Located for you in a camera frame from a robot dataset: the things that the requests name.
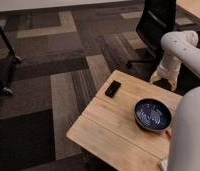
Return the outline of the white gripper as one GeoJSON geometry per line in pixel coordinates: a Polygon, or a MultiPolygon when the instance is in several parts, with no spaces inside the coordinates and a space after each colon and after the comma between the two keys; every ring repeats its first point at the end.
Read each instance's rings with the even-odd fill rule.
{"type": "Polygon", "coordinates": [[[174,92],[177,88],[177,80],[179,75],[179,60],[174,56],[164,56],[157,66],[156,71],[150,77],[149,83],[153,84],[161,78],[169,80],[171,91],[174,92]]]}

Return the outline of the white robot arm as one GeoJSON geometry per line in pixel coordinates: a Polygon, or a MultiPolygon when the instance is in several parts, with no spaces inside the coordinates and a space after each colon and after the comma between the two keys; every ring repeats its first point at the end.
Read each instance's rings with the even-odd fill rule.
{"type": "MultiPolygon", "coordinates": [[[[191,44],[195,31],[172,31],[161,38],[162,49],[177,57],[200,79],[200,48],[191,44]]],[[[180,100],[173,121],[167,171],[200,171],[200,86],[180,100]]]]}

